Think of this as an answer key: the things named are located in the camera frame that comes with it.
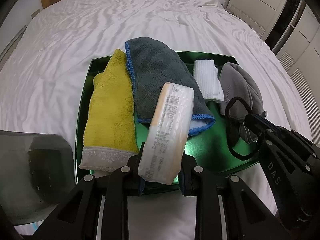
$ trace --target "plastic packaging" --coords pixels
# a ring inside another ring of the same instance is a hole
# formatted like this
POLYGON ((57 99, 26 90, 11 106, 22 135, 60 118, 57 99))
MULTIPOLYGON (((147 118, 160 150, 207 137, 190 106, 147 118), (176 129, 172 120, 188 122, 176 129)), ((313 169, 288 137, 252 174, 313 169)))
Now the plastic packaging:
POLYGON ((162 87, 138 168, 144 180, 170 185, 179 173, 193 96, 189 87, 169 82, 162 87))

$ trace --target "yellow towel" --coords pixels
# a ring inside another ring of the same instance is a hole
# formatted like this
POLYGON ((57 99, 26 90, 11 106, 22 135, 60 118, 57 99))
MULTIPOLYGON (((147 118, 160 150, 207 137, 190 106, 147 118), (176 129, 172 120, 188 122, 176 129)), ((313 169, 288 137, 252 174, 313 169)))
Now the yellow towel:
POLYGON ((114 171, 139 152, 132 84, 125 63, 125 53, 116 49, 105 71, 93 80, 81 169, 114 171))

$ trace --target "metallic green box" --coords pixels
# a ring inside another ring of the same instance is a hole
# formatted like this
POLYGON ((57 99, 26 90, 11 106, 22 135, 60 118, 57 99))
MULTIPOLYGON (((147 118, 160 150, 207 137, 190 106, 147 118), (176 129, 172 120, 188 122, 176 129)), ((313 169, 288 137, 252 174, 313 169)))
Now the metallic green box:
MULTIPOLYGON (((225 63, 232 62, 237 64, 235 58, 230 56, 188 51, 177 51, 177 53, 187 65, 191 74, 193 74, 193 62, 198 59, 213 59, 216 68, 219 69, 218 74, 220 74, 221 68, 225 63)), ((76 166, 78 180, 82 179, 86 174, 89 173, 89 171, 79 169, 78 166, 81 163, 83 134, 88 119, 90 98, 93 92, 93 78, 98 73, 104 71, 110 58, 111 56, 93 59, 84 82, 76 130, 76 166)), ((219 105, 213 101, 210 101, 207 103, 207 107, 212 111, 213 116, 216 118, 216 122, 208 130, 188 138, 185 147, 186 154, 194 156, 198 165, 203 166, 204 168, 207 168, 208 170, 215 174, 219 174, 220 176, 229 176, 230 174, 244 170, 257 163, 257 158, 247 161, 240 161, 231 155, 227 146, 226 120, 220 114, 219 105)), ((140 148, 141 143, 147 139, 148 124, 135 122, 135 129, 137 145, 140 148)), ((254 144, 247 145, 241 139, 235 146, 235 150, 242 155, 247 155, 254 148, 254 144)), ((143 193, 153 194, 177 189, 179 189, 179 185, 176 178, 170 186, 156 182, 146 182, 143 193)))

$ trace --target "metal bolt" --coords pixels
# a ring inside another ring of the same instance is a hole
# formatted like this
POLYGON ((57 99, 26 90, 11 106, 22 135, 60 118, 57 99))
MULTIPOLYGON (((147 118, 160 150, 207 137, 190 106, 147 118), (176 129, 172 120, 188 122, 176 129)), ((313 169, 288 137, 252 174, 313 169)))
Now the metal bolt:
POLYGON ((84 181, 91 181, 93 179, 93 176, 91 174, 85 175, 84 176, 84 181))
POLYGON ((120 170, 121 170, 122 172, 128 172, 128 171, 130 171, 130 167, 128 167, 128 166, 123 166, 120 170))
POLYGON ((193 168, 195 170, 195 172, 202 172, 203 171, 203 168, 201 166, 196 166, 193 168))
POLYGON ((236 175, 232 175, 232 176, 230 177, 230 179, 231 179, 231 181, 233 181, 233 182, 239 182, 239 180, 240 180, 240 178, 239 178, 238 176, 236 176, 236 175))

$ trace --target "gray towel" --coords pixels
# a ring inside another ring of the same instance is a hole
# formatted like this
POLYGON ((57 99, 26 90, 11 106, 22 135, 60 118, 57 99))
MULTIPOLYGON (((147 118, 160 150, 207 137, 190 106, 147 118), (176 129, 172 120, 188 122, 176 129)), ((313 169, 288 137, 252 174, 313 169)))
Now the gray towel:
MULTIPOLYGON (((239 65, 225 63, 222 67, 219 81, 224 93, 224 102, 220 104, 220 113, 225 115, 226 106, 234 97, 243 98, 255 114, 263 112, 263 102, 260 90, 252 77, 239 65)), ((257 140, 257 136, 244 125, 247 111, 240 102, 236 102, 230 109, 230 117, 240 124, 239 134, 246 143, 257 140)))
POLYGON ((161 89, 166 82, 171 82, 194 90, 189 135, 204 131, 215 123, 198 84, 174 50, 160 41, 147 37, 128 40, 125 50, 138 122, 151 122, 161 89))

